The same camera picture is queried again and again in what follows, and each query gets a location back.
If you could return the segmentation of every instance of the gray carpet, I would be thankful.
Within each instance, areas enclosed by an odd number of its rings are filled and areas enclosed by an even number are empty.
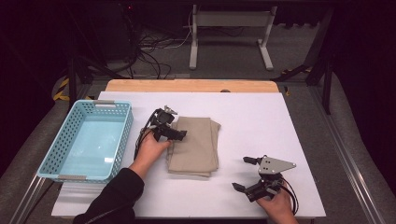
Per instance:
[[[280,25],[275,26],[268,43],[268,50],[275,67],[275,70],[271,72],[265,70],[262,56],[255,42],[258,36],[262,35],[260,29],[246,28],[238,37],[230,37],[216,31],[202,31],[199,35],[198,64],[194,71],[188,68],[190,59],[188,43],[177,49],[157,49],[151,55],[159,63],[167,63],[172,67],[169,78],[267,80],[278,77],[284,69],[294,68],[304,61],[316,30],[317,28],[308,26],[291,29],[284,29]],[[137,62],[132,70],[137,76],[155,75],[152,66],[147,63]],[[290,81],[303,80],[304,76],[301,74]],[[98,93],[105,89],[107,82],[106,77],[97,78],[88,95],[97,97]],[[309,88],[297,82],[288,82],[287,86],[290,95],[284,94],[284,98],[312,174],[317,180],[318,192],[327,214],[326,217],[316,218],[315,223],[370,223],[338,158],[332,135],[320,116]],[[280,85],[279,89],[283,92],[283,85]],[[10,221],[33,174],[62,125],[67,108],[67,102],[56,102],[55,107],[37,125],[2,176],[0,180],[1,223]],[[395,196],[376,169],[361,141],[347,99],[336,77],[332,82],[331,111],[331,117],[357,163],[382,217],[386,223],[396,223]],[[69,219],[50,215],[59,187],[60,184],[56,183],[49,189],[29,216],[27,223],[71,223]],[[219,223],[219,221],[169,220],[164,222],[157,220],[154,223]],[[244,220],[244,223],[262,223],[262,220]]]

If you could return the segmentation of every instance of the table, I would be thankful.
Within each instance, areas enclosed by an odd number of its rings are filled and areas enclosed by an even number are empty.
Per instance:
[[[146,116],[158,104],[172,103],[169,106],[179,112],[180,116],[210,116],[221,124],[219,169],[209,178],[172,175],[163,167],[163,155],[151,168],[145,180],[146,193],[134,207],[138,218],[266,218],[257,204],[250,203],[244,194],[233,190],[231,184],[238,182],[251,186],[257,183],[260,178],[257,174],[258,166],[246,164],[242,158],[260,157],[263,156],[262,153],[297,163],[296,168],[283,173],[293,185],[300,202],[300,211],[296,216],[325,216],[288,109],[274,82],[112,80],[99,99],[132,102],[134,124],[128,139],[129,149],[125,151],[121,166],[130,164],[128,158],[133,157],[137,132],[147,121]],[[258,135],[257,141],[242,140],[250,135]],[[64,183],[52,215],[73,217],[84,212],[103,186]]]

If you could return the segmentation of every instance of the floor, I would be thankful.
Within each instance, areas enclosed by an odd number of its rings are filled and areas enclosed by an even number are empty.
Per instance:
[[[155,49],[150,53],[159,63],[168,64],[172,70],[166,78],[208,79],[258,79],[278,77],[284,69],[291,69],[304,61],[318,27],[295,26],[286,29],[275,26],[268,43],[274,71],[266,71],[256,40],[262,30],[247,28],[241,35],[230,37],[223,32],[240,30],[205,30],[199,35],[197,68],[189,69],[190,37],[184,45],[173,49]],[[125,76],[155,78],[156,72],[149,63],[137,61]],[[168,67],[162,67],[161,77]],[[306,74],[293,77],[288,82],[278,83],[290,111],[290,116],[300,139],[311,172],[317,181],[326,217],[315,218],[315,223],[396,223],[396,199],[382,175],[376,169],[364,144],[343,89],[336,77],[332,80],[330,116],[323,115],[317,96],[321,84],[307,87]],[[95,77],[87,95],[97,97],[106,87],[108,77]],[[37,125],[26,140],[6,173],[0,179],[0,220],[9,222],[17,209],[24,192],[28,189],[34,173],[44,158],[52,140],[63,123],[68,102],[56,101],[46,117]],[[345,162],[345,156],[352,163]],[[374,204],[376,214],[370,214],[361,195],[356,192],[351,167],[359,171],[363,186],[370,198],[365,202]],[[59,183],[44,183],[39,203],[34,207],[26,223],[71,223],[71,219],[51,216],[51,208],[59,193]],[[212,223],[218,220],[156,220],[155,223]],[[262,223],[262,220],[244,220],[244,223]]]

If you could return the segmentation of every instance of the folded towel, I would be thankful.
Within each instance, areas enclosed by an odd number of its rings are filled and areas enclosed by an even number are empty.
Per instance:
[[[186,130],[187,135],[167,150],[169,173],[210,176],[219,168],[218,123],[210,118],[179,117],[172,128]]]

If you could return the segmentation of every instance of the white tabletop surface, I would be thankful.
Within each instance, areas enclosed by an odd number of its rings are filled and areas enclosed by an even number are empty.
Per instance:
[[[325,217],[309,166],[281,93],[231,92],[116,92],[103,91],[100,100],[130,101],[134,122],[122,167],[133,161],[138,132],[151,113],[168,105],[177,116],[211,118],[219,130],[219,169],[210,177],[167,172],[165,153],[150,169],[143,196],[134,206],[137,217],[152,218],[261,218],[263,210],[233,189],[236,182],[256,184],[259,165],[243,157],[267,155],[297,164],[283,172],[298,197],[297,217]],[[56,217],[84,213],[104,185],[64,183],[53,207]]]

